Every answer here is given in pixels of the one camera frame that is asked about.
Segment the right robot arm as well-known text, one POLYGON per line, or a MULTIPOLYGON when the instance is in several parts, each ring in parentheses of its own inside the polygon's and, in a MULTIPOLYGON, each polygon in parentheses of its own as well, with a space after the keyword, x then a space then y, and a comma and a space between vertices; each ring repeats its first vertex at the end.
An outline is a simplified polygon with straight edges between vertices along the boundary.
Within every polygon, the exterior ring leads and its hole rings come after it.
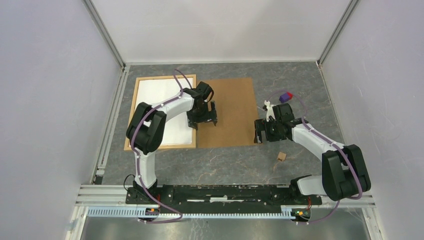
POLYGON ((292 179, 289 199, 302 204, 309 195, 327 196, 333 201, 360 199, 371 189, 371 180, 360 147, 345 145, 316 130, 303 117, 296 118, 288 103, 264 101, 266 117, 254 122, 254 143, 290 140, 303 146, 321 162, 320 175, 292 179))

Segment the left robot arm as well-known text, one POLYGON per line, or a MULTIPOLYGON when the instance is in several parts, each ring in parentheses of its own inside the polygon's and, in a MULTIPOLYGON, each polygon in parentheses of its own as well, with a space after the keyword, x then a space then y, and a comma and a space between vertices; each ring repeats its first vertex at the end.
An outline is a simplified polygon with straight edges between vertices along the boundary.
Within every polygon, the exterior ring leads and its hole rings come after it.
POLYGON ((195 88, 182 88, 172 97, 159 103, 141 102, 137 105, 126 130, 126 137, 135 157, 134 187, 145 204, 157 198, 155 173, 156 151, 161 145, 166 123, 186 114, 187 126, 198 130, 199 124, 218 122, 213 88, 201 81, 195 88))

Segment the brown backing board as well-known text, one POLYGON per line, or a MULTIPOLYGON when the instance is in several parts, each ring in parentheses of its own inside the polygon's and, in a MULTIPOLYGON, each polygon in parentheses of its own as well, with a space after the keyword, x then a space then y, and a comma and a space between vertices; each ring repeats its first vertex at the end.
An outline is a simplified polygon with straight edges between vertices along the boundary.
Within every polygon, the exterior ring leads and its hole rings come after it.
POLYGON ((196 131, 198 148, 253 146, 258 109, 250 77, 205 80, 214 90, 217 124, 201 123, 196 131))

